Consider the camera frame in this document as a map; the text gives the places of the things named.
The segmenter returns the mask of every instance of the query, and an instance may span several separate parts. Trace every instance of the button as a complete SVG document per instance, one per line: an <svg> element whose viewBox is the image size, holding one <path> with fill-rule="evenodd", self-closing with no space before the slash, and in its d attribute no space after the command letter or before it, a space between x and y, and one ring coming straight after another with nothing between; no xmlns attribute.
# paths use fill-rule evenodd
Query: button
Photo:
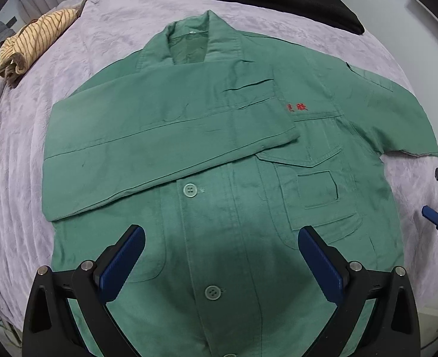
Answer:
<svg viewBox="0 0 438 357"><path fill-rule="evenodd" d="M197 187L194 184L184 185L183 192L186 197L194 197L197 194Z"/></svg>
<svg viewBox="0 0 438 357"><path fill-rule="evenodd" d="M205 288L204 294L205 297L210 301L215 301L216 299L220 298L220 296L222 295L222 291L217 286L209 286Z"/></svg>

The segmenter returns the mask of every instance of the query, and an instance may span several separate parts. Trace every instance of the silver bolt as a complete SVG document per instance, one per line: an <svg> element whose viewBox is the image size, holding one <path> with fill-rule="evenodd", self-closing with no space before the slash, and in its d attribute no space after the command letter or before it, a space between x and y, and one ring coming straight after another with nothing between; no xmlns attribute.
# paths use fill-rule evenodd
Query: silver bolt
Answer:
<svg viewBox="0 0 438 357"><path fill-rule="evenodd" d="M82 263L80 267L82 268L83 271L91 270L93 267L93 262L91 260L86 260L85 262Z"/></svg>
<svg viewBox="0 0 438 357"><path fill-rule="evenodd" d="M351 262L349 264L349 268L351 268L353 271L361 271L363 266L361 266L360 262Z"/></svg>
<svg viewBox="0 0 438 357"><path fill-rule="evenodd" d="M404 275L406 275L406 270L404 269L404 267L397 266L396 267L396 274L398 274L399 276L404 276Z"/></svg>
<svg viewBox="0 0 438 357"><path fill-rule="evenodd" d="M41 266L37 270L37 274L39 274L39 275L45 275L47 272L48 272L47 266Z"/></svg>

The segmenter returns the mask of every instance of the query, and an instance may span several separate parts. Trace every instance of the white wall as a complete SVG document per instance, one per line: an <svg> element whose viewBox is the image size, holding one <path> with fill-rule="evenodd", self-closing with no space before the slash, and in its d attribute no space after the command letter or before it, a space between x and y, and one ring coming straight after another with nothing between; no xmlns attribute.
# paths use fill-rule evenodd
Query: white wall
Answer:
<svg viewBox="0 0 438 357"><path fill-rule="evenodd" d="M438 142L438 24L414 0L342 0L391 52L427 113ZM427 304L438 310L438 294Z"/></svg>
<svg viewBox="0 0 438 357"><path fill-rule="evenodd" d="M0 21L7 24L14 16L17 18L17 22L12 26L12 29L17 32L25 25L25 23L20 18L19 11L17 10L17 1L8 0L0 11Z"/></svg>

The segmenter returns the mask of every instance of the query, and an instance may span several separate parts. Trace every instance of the striped cloth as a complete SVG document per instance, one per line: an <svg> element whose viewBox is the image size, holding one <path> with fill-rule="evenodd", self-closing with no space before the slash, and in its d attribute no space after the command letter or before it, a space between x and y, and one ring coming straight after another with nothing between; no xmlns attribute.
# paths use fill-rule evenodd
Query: striped cloth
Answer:
<svg viewBox="0 0 438 357"><path fill-rule="evenodd" d="M42 15L8 37L1 47L0 76L11 87L15 85L18 78L80 17L85 2L83 0L78 8L65 8Z"/></svg>

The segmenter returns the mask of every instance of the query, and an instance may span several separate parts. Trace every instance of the bedspread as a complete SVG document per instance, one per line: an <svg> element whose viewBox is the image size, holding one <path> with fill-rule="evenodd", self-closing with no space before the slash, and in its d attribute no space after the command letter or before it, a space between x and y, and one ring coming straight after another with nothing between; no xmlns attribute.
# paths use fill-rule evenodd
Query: bedspread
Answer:
<svg viewBox="0 0 438 357"><path fill-rule="evenodd" d="M215 0L88 0L82 16L17 88L0 79L0 309L18 328L35 271L50 263L53 251L54 230L41 211L43 143L53 103L103 67L141 49L166 24L208 9L235 29L331 54L412 90L396 61L367 31L354 35L304 17ZM438 211L438 158L396 153L382 160L398 205L405 267L421 306L438 291L438 239L432 224L420 216L425 204Z"/></svg>

